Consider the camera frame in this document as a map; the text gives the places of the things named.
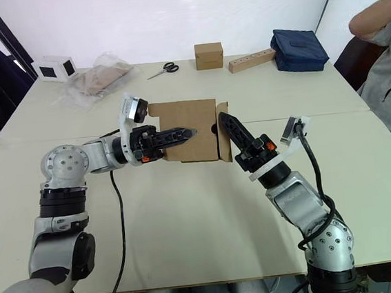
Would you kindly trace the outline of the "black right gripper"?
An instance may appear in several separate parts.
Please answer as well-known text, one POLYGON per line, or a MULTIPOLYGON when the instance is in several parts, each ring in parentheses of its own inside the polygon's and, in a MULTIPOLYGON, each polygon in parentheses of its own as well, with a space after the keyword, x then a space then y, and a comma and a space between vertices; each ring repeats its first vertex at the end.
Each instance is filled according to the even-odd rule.
MULTIPOLYGON (((226 112, 219 113, 219 124, 240 153, 234 157, 244 172, 256 172, 261 166, 278 155, 277 145, 266 134, 253 139, 250 132, 234 116, 226 112)), ((213 124, 211 132, 216 134, 217 124, 213 124)))

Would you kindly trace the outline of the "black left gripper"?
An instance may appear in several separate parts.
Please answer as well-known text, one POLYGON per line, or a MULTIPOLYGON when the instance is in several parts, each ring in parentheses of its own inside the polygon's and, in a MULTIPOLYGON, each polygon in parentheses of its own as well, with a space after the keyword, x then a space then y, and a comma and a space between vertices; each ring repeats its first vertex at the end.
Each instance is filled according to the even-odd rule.
POLYGON ((131 150, 135 159, 142 163, 160 160, 163 150, 181 145, 194 137, 196 129, 173 128, 157 132, 153 125, 134 128, 130 134, 131 150))

